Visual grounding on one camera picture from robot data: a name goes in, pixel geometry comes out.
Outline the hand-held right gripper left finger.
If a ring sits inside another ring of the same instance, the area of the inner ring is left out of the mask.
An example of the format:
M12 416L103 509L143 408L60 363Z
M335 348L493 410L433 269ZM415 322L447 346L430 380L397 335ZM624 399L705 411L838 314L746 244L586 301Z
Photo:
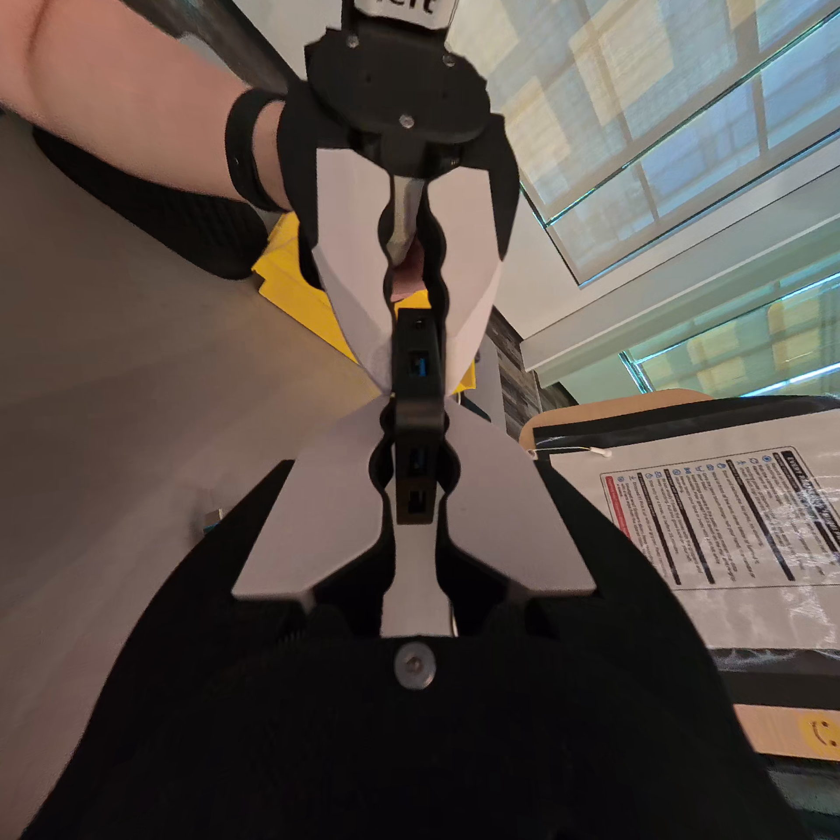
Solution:
M376 397L304 448L269 510L232 594L239 601L336 608L357 635L379 635L396 572L390 445Z

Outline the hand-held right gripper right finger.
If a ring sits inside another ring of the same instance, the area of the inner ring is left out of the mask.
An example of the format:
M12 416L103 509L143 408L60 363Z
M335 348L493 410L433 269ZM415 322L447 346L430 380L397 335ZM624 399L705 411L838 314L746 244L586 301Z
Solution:
M596 584L536 462L491 422L447 400L435 571L458 635L502 603L587 597Z

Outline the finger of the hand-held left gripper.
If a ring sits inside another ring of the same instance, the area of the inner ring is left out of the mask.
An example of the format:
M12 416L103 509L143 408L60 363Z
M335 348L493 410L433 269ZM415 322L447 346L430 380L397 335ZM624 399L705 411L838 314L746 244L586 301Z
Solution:
M390 263L379 239L390 176L350 149L318 149L315 265L350 350L381 389L392 388Z
M427 188L432 221L443 236L440 278L444 316L445 392L455 392L485 335L500 284L502 258L489 173L459 167Z

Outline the yellow plastic bin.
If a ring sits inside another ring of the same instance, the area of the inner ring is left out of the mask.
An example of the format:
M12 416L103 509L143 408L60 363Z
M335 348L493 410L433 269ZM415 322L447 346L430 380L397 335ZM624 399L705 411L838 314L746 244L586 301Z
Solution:
M310 285L299 265L299 221L294 212L283 213L269 233L265 251L253 265L254 272L262 279L259 294L279 310L298 322L323 342L342 353L358 365L350 346L343 336L327 294ZM425 308L431 304L428 291L422 285L420 269L398 281L395 310L400 308ZM476 388L476 363L469 368L455 388L455 394Z

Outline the grey hub adapter with cable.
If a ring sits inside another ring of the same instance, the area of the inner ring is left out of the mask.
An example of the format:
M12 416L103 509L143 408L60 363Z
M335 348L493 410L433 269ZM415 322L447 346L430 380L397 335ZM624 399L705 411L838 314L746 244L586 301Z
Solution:
M430 524L445 437L445 369L430 308L400 308L392 348L395 519Z

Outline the person's left forearm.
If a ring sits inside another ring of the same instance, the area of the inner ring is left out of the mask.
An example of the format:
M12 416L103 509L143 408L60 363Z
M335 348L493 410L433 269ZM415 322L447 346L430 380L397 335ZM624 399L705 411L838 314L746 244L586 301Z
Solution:
M238 199L225 129L245 90L122 2L1 2L2 106L146 181Z

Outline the person's left hand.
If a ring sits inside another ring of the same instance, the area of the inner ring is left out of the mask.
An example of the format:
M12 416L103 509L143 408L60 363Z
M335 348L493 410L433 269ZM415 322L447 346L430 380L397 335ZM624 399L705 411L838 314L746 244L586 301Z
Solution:
M285 102L268 103L255 122L253 152L259 182L264 192L283 211L291 210L282 178L277 136Z

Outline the black wristband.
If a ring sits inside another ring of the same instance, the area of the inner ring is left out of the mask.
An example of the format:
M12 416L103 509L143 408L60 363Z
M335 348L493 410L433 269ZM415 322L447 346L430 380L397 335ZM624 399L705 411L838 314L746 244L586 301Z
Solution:
M251 88L240 94L227 116L224 147L227 170L236 193L244 201L265 212L287 209L266 191L258 173L255 154L255 131L259 116L266 108L286 97L278 92Z

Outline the clear bag with label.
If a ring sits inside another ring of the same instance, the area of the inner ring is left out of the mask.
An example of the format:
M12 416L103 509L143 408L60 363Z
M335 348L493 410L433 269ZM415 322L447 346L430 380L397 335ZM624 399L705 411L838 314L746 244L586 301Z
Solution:
M665 580L709 648L839 649L838 410L551 466Z

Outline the large window with blinds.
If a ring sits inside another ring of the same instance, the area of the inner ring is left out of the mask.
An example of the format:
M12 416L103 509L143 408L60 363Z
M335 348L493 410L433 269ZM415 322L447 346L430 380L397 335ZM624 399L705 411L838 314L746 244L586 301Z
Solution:
M660 349L650 340L619 358L643 393L836 396L838 287L834 273Z
M448 45L579 285L838 133L838 1L459 2Z

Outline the yellow smiley sticker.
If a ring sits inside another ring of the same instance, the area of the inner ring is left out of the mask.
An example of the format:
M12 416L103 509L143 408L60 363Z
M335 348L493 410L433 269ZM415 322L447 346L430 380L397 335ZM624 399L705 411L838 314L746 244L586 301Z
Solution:
M807 749L821 760L839 761L838 716L807 710L799 718L801 735Z

